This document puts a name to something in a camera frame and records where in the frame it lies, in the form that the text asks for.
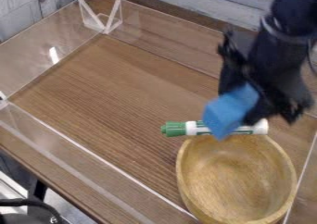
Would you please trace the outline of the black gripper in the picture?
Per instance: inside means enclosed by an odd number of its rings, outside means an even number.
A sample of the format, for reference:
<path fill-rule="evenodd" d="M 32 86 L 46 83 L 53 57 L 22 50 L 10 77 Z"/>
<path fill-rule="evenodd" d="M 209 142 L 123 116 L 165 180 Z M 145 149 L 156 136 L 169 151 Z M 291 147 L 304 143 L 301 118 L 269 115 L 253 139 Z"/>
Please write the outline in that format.
<path fill-rule="evenodd" d="M 218 45 L 224 59 L 218 94 L 249 83 L 258 101 L 244 117 L 245 125 L 264 118 L 283 117 L 295 123 L 313 105 L 301 70 L 316 44 L 316 23 L 309 20 L 265 18 L 256 36 L 226 31 Z"/>

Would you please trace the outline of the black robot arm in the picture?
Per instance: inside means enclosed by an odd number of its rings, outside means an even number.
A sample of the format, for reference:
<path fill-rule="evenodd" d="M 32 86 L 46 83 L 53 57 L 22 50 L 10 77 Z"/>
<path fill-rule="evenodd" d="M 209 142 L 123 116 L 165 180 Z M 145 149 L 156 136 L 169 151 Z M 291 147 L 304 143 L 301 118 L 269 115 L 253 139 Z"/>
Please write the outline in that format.
<path fill-rule="evenodd" d="M 275 0 L 254 39 L 225 33 L 218 94 L 205 118 L 222 129 L 281 116 L 296 122 L 313 106 L 301 68 L 317 44 L 317 0 Z"/>

